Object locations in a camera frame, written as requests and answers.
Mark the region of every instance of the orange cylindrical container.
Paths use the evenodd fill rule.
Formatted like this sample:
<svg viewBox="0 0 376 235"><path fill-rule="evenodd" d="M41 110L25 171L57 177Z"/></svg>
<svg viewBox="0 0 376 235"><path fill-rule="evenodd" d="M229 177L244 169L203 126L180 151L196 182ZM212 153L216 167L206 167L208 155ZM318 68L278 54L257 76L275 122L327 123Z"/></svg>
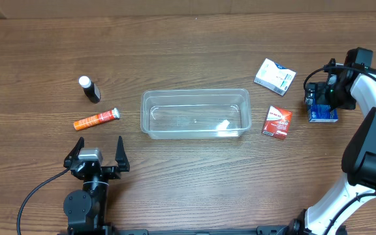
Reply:
<svg viewBox="0 0 376 235"><path fill-rule="evenodd" d="M100 123L104 123L104 122L111 121L111 120L118 119L118 118L120 118L118 109L113 108L110 111L103 112L101 114L97 114L92 117L87 117L79 121L75 121L73 123L73 126L75 127L75 130L79 131L79 130L92 127Z"/></svg>

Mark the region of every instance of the wood grain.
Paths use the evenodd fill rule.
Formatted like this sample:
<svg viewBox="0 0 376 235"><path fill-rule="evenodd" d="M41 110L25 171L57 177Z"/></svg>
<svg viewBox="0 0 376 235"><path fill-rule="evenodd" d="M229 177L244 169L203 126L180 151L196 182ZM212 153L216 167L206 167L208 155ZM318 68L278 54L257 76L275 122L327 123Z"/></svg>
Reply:
<svg viewBox="0 0 376 235"><path fill-rule="evenodd" d="M372 0L0 0L8 19L245 13L375 12Z"/></svg>
<svg viewBox="0 0 376 235"><path fill-rule="evenodd" d="M101 149L106 165L124 139L131 171L111 182L107 215L119 228L287 224L339 178L362 121L359 110L340 110L335 124L308 123L302 82L357 46L374 51L376 68L376 13L0 21L0 234L15 234L23 199L62 171L79 136ZM253 83L267 57L297 72L284 97ZM99 104L79 87L83 74L100 88ZM151 140L141 132L145 90L190 88L246 88L252 129L217 140ZM284 141L260 133L269 105L293 112ZM113 107L120 120L74 130L74 121ZM23 233L64 231L63 200L81 186L67 175L38 191ZM346 225L349 234L376 234L376 199Z"/></svg>

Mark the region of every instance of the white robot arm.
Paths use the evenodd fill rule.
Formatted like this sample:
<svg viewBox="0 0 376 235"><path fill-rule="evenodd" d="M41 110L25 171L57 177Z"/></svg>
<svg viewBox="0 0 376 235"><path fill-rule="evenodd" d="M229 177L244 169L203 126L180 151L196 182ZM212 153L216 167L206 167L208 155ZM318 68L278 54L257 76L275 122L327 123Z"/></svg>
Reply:
<svg viewBox="0 0 376 235"><path fill-rule="evenodd" d="M362 64L362 68L367 69L368 67ZM342 74L341 79L343 79L344 76L349 76L348 74L344 74ZM304 230L306 230L307 233L310 232L310 234L316 235L336 234L338 228L348 217L364 203L376 197L376 180L372 181L370 179L374 178L376 175L376 162L373 163L373 161L371 161L376 161L376 143L371 142L372 137L376 138L376 126L372 128L369 127L369 125L376 125L376 121L374 123L372 120L367 120L372 119L375 115L373 113L376 112L376 81L369 75L355 75L356 78L351 80L352 84L350 90L346 90L358 103L366 120L364 120L343 154L342 169L344 173L342 173L339 180L320 201L305 211ZM342 89L345 86L349 86L349 83L346 85L342 83ZM316 95L311 96L311 94L307 94L306 90L306 97L313 97L315 100ZM366 168L375 168L375 170L369 172ZM367 195L362 198L357 198L358 195L364 194Z"/></svg>

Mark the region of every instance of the transparent plastic bin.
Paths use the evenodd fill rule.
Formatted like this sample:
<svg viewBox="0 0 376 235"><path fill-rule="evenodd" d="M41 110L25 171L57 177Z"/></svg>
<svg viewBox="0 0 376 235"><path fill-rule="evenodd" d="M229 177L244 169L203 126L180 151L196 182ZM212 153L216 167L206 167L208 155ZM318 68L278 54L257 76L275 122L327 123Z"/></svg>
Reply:
<svg viewBox="0 0 376 235"><path fill-rule="evenodd" d="M252 125L246 89L146 91L140 126L152 139L237 137Z"/></svg>

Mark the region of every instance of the black cable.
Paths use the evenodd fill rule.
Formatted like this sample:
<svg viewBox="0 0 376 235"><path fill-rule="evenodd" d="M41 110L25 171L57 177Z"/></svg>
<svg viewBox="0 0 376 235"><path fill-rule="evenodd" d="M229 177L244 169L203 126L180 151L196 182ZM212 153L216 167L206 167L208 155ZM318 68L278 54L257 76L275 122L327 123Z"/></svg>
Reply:
<svg viewBox="0 0 376 235"><path fill-rule="evenodd" d="M354 197L352 200L350 200L348 203L346 203L346 205L344 205L344 207L342 207L339 212L333 217L332 220L330 220L330 224L329 226L327 226L326 230L324 231L324 234L323 235L327 235L330 231L330 229L333 227L334 223L336 222L336 220L340 217L340 215L349 207L351 206L354 202L356 201L360 201L361 198L365 197L365 196L376 196L376 193L364 193L364 194L361 194L361 195L357 195L356 197Z"/></svg>
<svg viewBox="0 0 376 235"><path fill-rule="evenodd" d="M27 201L33 196L34 193L36 193L37 190L39 190L41 187L45 186L47 183L51 182L52 180L58 178L59 176L62 176L64 173L68 172L69 168L66 170L58 173L57 175L53 176L52 178L46 180L45 182L41 183L39 186L35 187L24 199L23 204L20 207L20 210L18 211L17 215L17 235L21 235L21 229L20 229L20 220L21 220L21 214L23 213L23 209Z"/></svg>
<svg viewBox="0 0 376 235"><path fill-rule="evenodd" d="M368 72L360 70L360 69L356 69L356 68L352 68L352 67L348 67L348 66L343 66L343 65L326 66L326 67L317 69L316 71L312 72L309 76L307 76L307 78L304 80L304 84L303 84L304 85L304 90L306 90L308 93L315 93L315 91L310 91L309 89L306 88L307 81L314 74L317 74L320 71L325 71L325 70L330 70L330 69L347 69L347 70L350 70L350 71L359 72L360 74L366 75L367 77L371 78L372 80L374 80L376 82L376 77L374 77L374 76L370 75Z"/></svg>

